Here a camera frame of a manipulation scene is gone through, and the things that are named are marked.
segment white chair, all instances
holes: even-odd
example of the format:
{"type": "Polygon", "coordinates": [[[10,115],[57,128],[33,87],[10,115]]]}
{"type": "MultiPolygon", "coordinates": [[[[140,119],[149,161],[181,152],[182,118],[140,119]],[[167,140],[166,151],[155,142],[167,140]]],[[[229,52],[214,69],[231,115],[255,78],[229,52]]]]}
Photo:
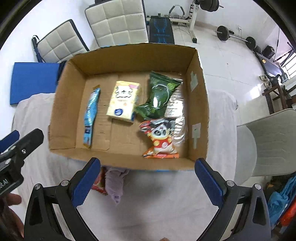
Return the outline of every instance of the white chair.
{"type": "Polygon", "coordinates": [[[78,53],[89,51],[72,19],[47,34],[37,43],[37,48],[47,63],[61,63],[78,53]]]}
{"type": "Polygon", "coordinates": [[[85,9],[99,47],[148,43],[142,0],[107,0],[85,9]]]}
{"type": "Polygon", "coordinates": [[[237,127],[234,181],[296,171],[296,110],[285,109],[237,127]]]}

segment blue snack package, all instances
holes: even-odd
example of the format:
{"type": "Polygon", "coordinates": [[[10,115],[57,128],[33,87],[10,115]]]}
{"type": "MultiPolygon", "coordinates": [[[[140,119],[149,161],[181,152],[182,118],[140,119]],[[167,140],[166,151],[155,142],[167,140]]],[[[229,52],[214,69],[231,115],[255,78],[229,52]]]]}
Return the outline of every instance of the blue snack package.
{"type": "Polygon", "coordinates": [[[100,95],[100,86],[94,87],[89,98],[89,103],[84,115],[84,135],[83,135],[83,145],[89,148],[91,146],[92,128],[94,120],[96,118],[98,99],[100,95]]]}

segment screw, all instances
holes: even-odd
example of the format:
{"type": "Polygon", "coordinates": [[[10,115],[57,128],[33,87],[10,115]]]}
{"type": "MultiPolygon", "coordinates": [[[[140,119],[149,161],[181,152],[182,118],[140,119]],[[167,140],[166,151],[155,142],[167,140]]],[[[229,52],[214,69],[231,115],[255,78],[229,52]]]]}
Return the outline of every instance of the screw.
{"type": "Polygon", "coordinates": [[[233,181],[227,181],[226,184],[230,187],[233,187],[234,186],[234,182],[233,181]]]}
{"type": "Polygon", "coordinates": [[[63,187],[67,186],[68,184],[69,184],[69,181],[68,181],[68,180],[63,180],[63,181],[61,182],[61,185],[62,185],[63,187]]]}
{"type": "Polygon", "coordinates": [[[41,184],[36,184],[35,186],[34,186],[34,188],[36,189],[36,190],[38,190],[39,188],[41,187],[41,184]]]}
{"type": "Polygon", "coordinates": [[[260,186],[260,184],[258,184],[258,183],[256,183],[254,186],[255,186],[255,188],[258,189],[258,190],[261,189],[261,186],[260,186]]]}

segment weight plate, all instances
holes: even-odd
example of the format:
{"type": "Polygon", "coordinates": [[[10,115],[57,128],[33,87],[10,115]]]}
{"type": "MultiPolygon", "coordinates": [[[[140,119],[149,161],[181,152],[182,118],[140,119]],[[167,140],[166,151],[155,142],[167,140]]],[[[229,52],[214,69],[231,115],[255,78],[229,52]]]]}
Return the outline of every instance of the weight plate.
{"type": "Polygon", "coordinates": [[[217,33],[217,37],[221,40],[221,41],[226,41],[229,39],[229,30],[225,27],[225,26],[219,26],[217,28],[217,32],[221,32],[217,33]]]}
{"type": "Polygon", "coordinates": [[[209,9],[209,12],[213,12],[217,6],[217,0],[213,0],[212,6],[209,9]]]}
{"type": "Polygon", "coordinates": [[[213,4],[213,0],[202,0],[200,1],[200,8],[205,11],[209,11],[213,4]]]}
{"type": "Polygon", "coordinates": [[[213,12],[216,12],[217,10],[218,10],[218,8],[219,8],[219,0],[217,0],[217,4],[216,4],[216,8],[213,10],[213,12]]]}
{"type": "Polygon", "coordinates": [[[247,42],[246,42],[246,45],[247,47],[250,49],[250,50],[254,50],[257,46],[256,44],[256,40],[252,37],[247,37],[246,38],[247,42]]]}
{"type": "Polygon", "coordinates": [[[261,53],[261,48],[257,45],[256,48],[254,49],[254,52],[261,53]]]}

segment white sheet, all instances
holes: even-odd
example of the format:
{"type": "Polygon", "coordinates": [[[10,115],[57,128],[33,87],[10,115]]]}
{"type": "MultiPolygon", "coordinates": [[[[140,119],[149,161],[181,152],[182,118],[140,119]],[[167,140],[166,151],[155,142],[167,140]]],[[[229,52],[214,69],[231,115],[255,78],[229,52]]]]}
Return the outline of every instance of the white sheet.
{"type": "MultiPolygon", "coordinates": [[[[209,147],[207,161],[226,179],[234,178],[236,163],[236,101],[226,92],[209,91],[209,147]]],[[[48,150],[48,125],[54,94],[38,94],[21,101],[16,109],[13,129],[21,137],[39,128],[44,143],[26,160],[25,180],[18,188],[27,207],[33,186],[57,185],[70,179],[85,162],[55,155],[48,150]]],[[[130,171],[125,177],[119,205],[109,196],[91,190],[78,207],[87,225],[99,240],[131,241],[196,240],[213,218],[212,206],[194,171],[130,171]]],[[[62,222],[61,214],[57,216],[62,222]]],[[[62,225],[71,237],[65,223],[62,225]]]]}

